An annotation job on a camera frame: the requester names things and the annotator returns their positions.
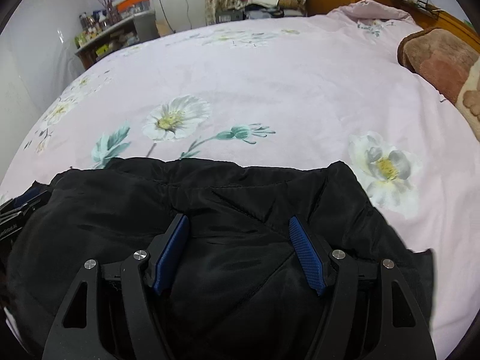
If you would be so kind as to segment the brown beige plush blanket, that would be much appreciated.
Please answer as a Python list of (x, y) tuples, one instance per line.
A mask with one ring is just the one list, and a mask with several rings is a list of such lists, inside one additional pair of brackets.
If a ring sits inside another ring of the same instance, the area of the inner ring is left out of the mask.
[(479, 52), (447, 30), (432, 28), (404, 38), (397, 60), (436, 88), (479, 137)]

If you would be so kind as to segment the black puffer hooded jacket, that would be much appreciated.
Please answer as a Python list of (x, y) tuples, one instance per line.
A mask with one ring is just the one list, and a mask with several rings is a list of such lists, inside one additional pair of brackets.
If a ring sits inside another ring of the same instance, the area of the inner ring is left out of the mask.
[[(1, 242), (1, 303), (35, 359), (433, 359), (434, 261), (373, 207), (345, 163), (300, 171), (182, 159), (69, 170)], [(188, 218), (171, 290), (147, 248)], [(308, 285), (298, 216), (335, 280)]]

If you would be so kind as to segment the pile of clothes by window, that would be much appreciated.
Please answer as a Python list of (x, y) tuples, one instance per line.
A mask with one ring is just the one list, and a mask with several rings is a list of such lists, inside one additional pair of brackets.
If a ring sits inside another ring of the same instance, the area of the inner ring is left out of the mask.
[(305, 17), (306, 8), (297, 0), (219, 0), (214, 8), (214, 24), (242, 20)]

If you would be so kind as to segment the orange white storage box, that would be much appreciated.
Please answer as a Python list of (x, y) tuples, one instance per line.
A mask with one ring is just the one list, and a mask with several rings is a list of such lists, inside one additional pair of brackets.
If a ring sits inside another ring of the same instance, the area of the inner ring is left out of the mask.
[(113, 7), (122, 19), (151, 10), (150, 0), (122, 0), (116, 2)]

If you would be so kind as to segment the wooden shelf with clutter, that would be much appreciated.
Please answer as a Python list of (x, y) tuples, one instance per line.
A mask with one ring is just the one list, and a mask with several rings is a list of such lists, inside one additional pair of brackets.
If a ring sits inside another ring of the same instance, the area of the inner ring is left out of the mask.
[(76, 52), (83, 68), (88, 70), (109, 54), (151, 41), (160, 35), (155, 25), (155, 11), (145, 10), (129, 16), (87, 41)]

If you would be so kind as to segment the wooden headboard shelf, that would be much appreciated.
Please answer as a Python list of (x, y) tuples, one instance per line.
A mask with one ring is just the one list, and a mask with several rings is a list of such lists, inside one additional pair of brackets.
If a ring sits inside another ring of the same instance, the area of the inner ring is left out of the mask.
[(423, 29), (445, 29), (479, 51), (479, 35), (474, 28), (435, 6), (431, 0), (391, 0), (391, 2), (394, 7), (408, 12)]

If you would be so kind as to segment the pink floral bed sheet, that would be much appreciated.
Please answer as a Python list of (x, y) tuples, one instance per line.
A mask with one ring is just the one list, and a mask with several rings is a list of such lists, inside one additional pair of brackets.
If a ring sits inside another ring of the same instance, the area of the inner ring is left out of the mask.
[(457, 106), (398, 63), (417, 30), (406, 12), (364, 0), (115, 52), (38, 119), (1, 196), (108, 155), (298, 169), (341, 160), (408, 248), (433, 250), (431, 332), (445, 359), (479, 311), (479, 141)]

